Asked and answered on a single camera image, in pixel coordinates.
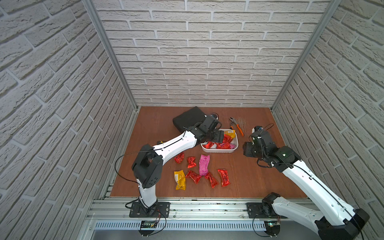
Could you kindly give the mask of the red tea bag packet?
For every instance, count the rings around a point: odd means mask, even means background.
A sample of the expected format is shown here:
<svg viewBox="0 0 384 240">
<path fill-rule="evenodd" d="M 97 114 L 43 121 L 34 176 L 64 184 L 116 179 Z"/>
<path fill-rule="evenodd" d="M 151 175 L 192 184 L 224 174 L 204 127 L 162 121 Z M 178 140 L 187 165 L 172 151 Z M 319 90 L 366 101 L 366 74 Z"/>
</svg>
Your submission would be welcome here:
<svg viewBox="0 0 384 240">
<path fill-rule="evenodd" d="M 191 180 L 193 180 L 193 182 L 195 184 L 198 184 L 199 181 L 201 180 L 202 176 L 200 176 L 199 174 L 197 174 L 196 172 L 194 172 L 192 170 L 188 170 L 186 178 L 191 179 Z"/>
</svg>

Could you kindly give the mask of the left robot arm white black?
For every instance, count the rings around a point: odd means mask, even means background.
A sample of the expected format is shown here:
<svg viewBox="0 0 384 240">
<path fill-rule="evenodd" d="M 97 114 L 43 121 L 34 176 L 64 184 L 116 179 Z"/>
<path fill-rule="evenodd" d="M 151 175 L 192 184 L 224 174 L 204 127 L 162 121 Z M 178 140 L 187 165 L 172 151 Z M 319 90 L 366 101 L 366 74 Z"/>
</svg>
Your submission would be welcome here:
<svg viewBox="0 0 384 240">
<path fill-rule="evenodd" d="M 144 145 L 139 151 L 132 170 L 139 184 L 140 204 L 149 210 L 157 204 L 156 184 L 159 182 L 163 165 L 178 154 L 192 149 L 201 143 L 222 141 L 224 132 L 222 124 L 211 115 L 205 116 L 202 122 L 186 128 L 179 136 L 159 145 Z"/>
</svg>

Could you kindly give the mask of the red tea bag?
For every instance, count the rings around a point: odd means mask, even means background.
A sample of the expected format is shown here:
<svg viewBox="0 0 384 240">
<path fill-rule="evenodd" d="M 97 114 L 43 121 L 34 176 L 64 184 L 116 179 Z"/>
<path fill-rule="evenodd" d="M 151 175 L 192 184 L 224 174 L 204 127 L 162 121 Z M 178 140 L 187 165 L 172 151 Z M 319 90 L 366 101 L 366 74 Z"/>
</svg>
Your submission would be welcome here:
<svg viewBox="0 0 384 240">
<path fill-rule="evenodd" d="M 226 169 L 218 169 L 218 173 L 219 173 L 219 175 L 221 177 L 221 186 L 222 187 L 228 186 L 231 183 L 230 179 L 229 179 L 228 170 L 226 170 Z"/>
<path fill-rule="evenodd" d="M 174 160 L 176 161 L 176 163 L 180 164 L 184 160 L 184 158 L 185 158 L 185 153 L 181 152 L 180 154 L 175 156 Z"/>
<path fill-rule="evenodd" d="M 207 179 L 210 182 L 210 186 L 212 189 L 214 189 L 219 184 L 219 182 L 217 181 L 217 179 L 213 176 L 213 174 L 211 172 L 208 172 L 205 175 L 205 179 Z"/>
<path fill-rule="evenodd" d="M 188 157 L 187 162 L 188 162 L 188 169 L 191 169 L 197 166 L 195 157 Z"/>
</svg>

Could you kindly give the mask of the magenta tea bag packet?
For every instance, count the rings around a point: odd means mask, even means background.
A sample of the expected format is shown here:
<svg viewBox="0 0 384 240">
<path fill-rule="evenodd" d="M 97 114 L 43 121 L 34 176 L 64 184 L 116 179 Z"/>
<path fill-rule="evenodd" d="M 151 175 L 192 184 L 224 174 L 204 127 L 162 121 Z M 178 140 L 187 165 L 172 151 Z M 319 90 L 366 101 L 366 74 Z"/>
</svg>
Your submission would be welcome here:
<svg viewBox="0 0 384 240">
<path fill-rule="evenodd" d="M 199 175 L 205 176 L 209 170 L 208 165 L 210 162 L 210 156 L 201 155 L 201 158 L 199 160 Z"/>
</svg>

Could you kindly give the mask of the yellow tea bag packet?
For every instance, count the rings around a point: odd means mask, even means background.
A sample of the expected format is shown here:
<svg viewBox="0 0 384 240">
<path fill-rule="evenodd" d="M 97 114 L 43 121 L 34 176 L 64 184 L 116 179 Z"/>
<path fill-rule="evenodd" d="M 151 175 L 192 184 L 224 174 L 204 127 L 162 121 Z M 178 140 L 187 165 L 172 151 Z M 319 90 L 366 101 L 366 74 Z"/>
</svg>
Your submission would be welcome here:
<svg viewBox="0 0 384 240">
<path fill-rule="evenodd" d="M 174 178 L 176 182 L 176 190 L 186 190 L 186 176 L 183 170 L 175 171 Z"/>
</svg>

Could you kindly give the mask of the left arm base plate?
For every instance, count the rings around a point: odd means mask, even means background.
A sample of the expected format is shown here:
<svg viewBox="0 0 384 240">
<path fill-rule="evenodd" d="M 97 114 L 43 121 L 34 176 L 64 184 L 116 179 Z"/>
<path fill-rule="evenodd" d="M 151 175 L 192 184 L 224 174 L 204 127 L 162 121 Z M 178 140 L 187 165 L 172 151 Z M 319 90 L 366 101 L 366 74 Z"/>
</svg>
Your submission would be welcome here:
<svg viewBox="0 0 384 240">
<path fill-rule="evenodd" d="M 130 207 L 130 218 L 163 218 L 169 217 L 170 202 L 156 202 L 151 207 L 145 207 L 140 201 L 132 203 Z"/>
</svg>

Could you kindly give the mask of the white plastic storage box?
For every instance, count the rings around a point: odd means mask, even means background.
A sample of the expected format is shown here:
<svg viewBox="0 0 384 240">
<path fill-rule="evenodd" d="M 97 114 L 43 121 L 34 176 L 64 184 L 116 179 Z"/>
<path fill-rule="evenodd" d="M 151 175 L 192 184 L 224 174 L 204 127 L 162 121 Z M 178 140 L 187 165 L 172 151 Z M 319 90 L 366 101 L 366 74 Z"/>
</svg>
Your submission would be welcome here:
<svg viewBox="0 0 384 240">
<path fill-rule="evenodd" d="M 228 131 L 228 130 L 231 130 L 231 129 L 220 129 L 222 131 Z M 231 140 L 231 142 L 229 143 L 229 148 L 228 149 L 218 149 L 217 146 L 218 144 L 217 143 L 214 143 L 210 148 L 206 148 L 206 145 L 208 143 L 202 143 L 200 144 L 203 151 L 206 152 L 206 153 L 233 153 L 235 150 L 238 149 L 239 147 L 239 141 L 238 141 L 238 136 L 237 136 L 237 132 L 236 132 L 236 137 L 234 139 Z"/>
</svg>

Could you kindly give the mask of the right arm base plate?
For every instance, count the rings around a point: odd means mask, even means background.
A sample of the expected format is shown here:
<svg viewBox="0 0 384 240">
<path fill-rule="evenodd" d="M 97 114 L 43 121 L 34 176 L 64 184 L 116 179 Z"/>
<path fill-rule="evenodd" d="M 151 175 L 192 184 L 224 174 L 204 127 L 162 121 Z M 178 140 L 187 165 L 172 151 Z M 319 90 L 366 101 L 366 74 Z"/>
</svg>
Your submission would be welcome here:
<svg viewBox="0 0 384 240">
<path fill-rule="evenodd" d="M 279 215 L 274 211 L 272 204 L 267 203 L 246 203 L 250 219 L 278 219 Z"/>
</svg>

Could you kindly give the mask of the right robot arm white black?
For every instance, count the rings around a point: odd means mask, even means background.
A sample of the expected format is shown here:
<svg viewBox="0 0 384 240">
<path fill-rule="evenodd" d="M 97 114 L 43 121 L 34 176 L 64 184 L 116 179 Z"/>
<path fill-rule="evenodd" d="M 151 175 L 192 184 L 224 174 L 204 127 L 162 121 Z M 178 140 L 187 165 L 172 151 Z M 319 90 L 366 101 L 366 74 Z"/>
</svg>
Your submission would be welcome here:
<svg viewBox="0 0 384 240">
<path fill-rule="evenodd" d="M 248 203 L 249 218 L 286 217 L 315 232 L 322 240 L 354 240 L 361 236 L 369 214 L 355 209 L 326 186 L 290 147 L 277 147 L 267 129 L 256 126 L 251 141 L 243 144 L 243 154 L 266 163 L 293 181 L 317 206 L 312 210 L 295 204 L 277 193 L 261 203 Z"/>
</svg>

